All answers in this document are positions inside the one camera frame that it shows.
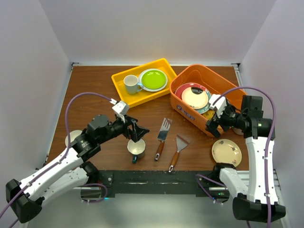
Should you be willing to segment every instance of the yellow tray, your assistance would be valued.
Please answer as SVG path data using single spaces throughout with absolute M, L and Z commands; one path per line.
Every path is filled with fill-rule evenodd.
M 168 83 L 166 87 L 158 92 L 148 92 L 142 90 L 134 95 L 128 94 L 126 88 L 124 87 L 124 77 L 126 77 L 127 75 L 136 75 L 137 77 L 139 77 L 142 71 L 150 68 L 160 69 L 167 75 Z M 130 106 L 130 108 L 132 108 L 147 101 L 153 100 L 157 97 L 169 94 L 170 83 L 175 77 L 176 73 L 173 71 L 168 61 L 165 58 L 161 58 L 153 62 L 146 63 L 144 65 L 137 66 L 132 69 L 125 70 L 123 72 L 112 75 L 112 80 L 120 96 L 120 99 L 122 101 L 125 101 Z

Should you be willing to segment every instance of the brown tabletop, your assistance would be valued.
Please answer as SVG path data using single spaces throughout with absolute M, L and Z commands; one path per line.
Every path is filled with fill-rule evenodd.
M 64 115 L 68 102 L 82 92 L 101 93 L 109 98 L 120 100 L 112 82 L 115 73 L 132 68 L 132 66 L 75 66 L 66 91 L 63 108 L 55 131 L 48 162 L 57 157 L 65 149 L 67 135 Z M 185 66 L 172 67 L 179 74 Z M 227 80 L 238 84 L 235 71 L 230 66 L 211 66 Z M 112 104 L 94 95 L 86 95 L 76 99 L 69 111 L 70 131 L 83 130 L 97 114 L 105 114 L 111 121 L 115 120 Z M 201 130 L 191 124 L 183 116 L 174 111 L 170 105 L 170 94 L 146 102 L 129 110 L 128 115 L 138 119 L 140 126 L 150 130 L 143 139 L 146 142 L 145 156 L 132 164 L 132 155 L 126 146 L 128 140 L 122 135 L 101 145 L 101 151 L 90 161 L 100 170 L 168 170 L 171 159 L 176 152 L 176 134 L 181 133 L 192 139 L 192 142 L 180 152 L 180 158 L 174 170 L 196 171 L 212 170 L 215 161 L 211 155 L 211 147 L 217 140 L 207 137 Z M 172 119 L 172 126 L 159 161 L 154 161 L 159 141 L 156 140 L 164 117 Z M 238 170 L 248 170 L 248 153 L 245 140 L 231 129 L 221 138 L 233 140 L 242 151 L 242 162 Z

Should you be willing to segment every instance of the white mug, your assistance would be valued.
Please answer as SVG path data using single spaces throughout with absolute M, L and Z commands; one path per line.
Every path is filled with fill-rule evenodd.
M 134 95 L 143 90 L 143 85 L 138 81 L 138 77 L 135 75 L 128 75 L 123 80 L 124 86 L 127 89 L 128 94 Z

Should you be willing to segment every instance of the plate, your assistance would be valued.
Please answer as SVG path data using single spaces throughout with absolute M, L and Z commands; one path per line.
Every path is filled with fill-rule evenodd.
M 199 114 L 203 114 L 205 112 L 207 112 L 209 110 L 209 104 L 208 104 L 208 101 L 209 99 L 211 98 L 211 93 L 209 92 L 209 90 L 198 84 L 198 83 L 185 83 L 183 85 L 181 85 L 180 87 L 177 88 L 177 90 L 175 91 L 175 95 L 181 99 L 182 99 L 182 93 L 184 92 L 185 89 L 189 88 L 189 87 L 196 87 L 196 88 L 199 88 L 199 89 L 202 89 L 203 91 L 206 92 L 207 96 L 208 96 L 208 100 L 207 100 L 207 104 L 203 107 L 203 108 L 200 108 L 200 109 L 195 109 L 195 111 L 197 111 Z
M 212 156 L 217 163 L 229 163 L 237 167 L 242 161 L 238 145 L 229 139 L 217 140 L 212 146 Z
M 75 130 L 75 131 L 70 132 L 71 142 L 74 141 L 77 136 L 81 135 L 81 133 L 82 133 L 81 130 Z M 68 143 L 68 140 L 67 140 L 67 136 L 66 136 L 66 140 L 65 140 L 66 147 L 67 147 L 67 143 Z
M 211 93 L 209 91 L 206 92 L 208 95 L 208 101 L 211 98 Z M 195 109 L 195 111 L 197 111 L 199 114 L 204 114 L 205 112 L 209 111 L 209 106 L 210 104 L 206 104 L 205 107 L 201 108 L 201 109 Z
M 153 68 L 142 71 L 138 79 L 143 84 L 143 89 L 149 92 L 158 92 L 165 88 L 168 83 L 167 75 L 163 71 Z
M 181 99 L 194 109 L 205 107 L 209 100 L 207 93 L 203 89 L 192 86 L 182 92 Z

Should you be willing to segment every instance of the slotted spatula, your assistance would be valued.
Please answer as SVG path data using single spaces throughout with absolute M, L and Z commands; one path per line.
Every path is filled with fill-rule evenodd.
M 165 145 L 165 140 L 167 138 L 167 134 L 168 134 L 171 124 L 172 124 L 171 119 L 164 118 L 162 125 L 161 125 L 160 132 L 157 136 L 157 139 L 159 141 L 161 141 L 161 144 L 158 146 L 158 149 L 157 149 L 157 152 L 155 155 L 155 159 L 154 159 L 155 161 L 158 161 L 158 159 L 160 158 L 160 155 L 162 154 L 162 150 Z
M 181 150 L 184 149 L 186 146 L 188 146 L 190 142 L 191 142 L 190 138 L 188 138 L 184 135 L 181 135 L 181 134 L 176 135 L 177 151 L 175 152 L 175 154 L 172 158 L 172 161 L 171 161 L 171 164 L 169 167 L 169 172 L 173 171 L 173 168 L 176 165 L 177 160 L 179 159 Z

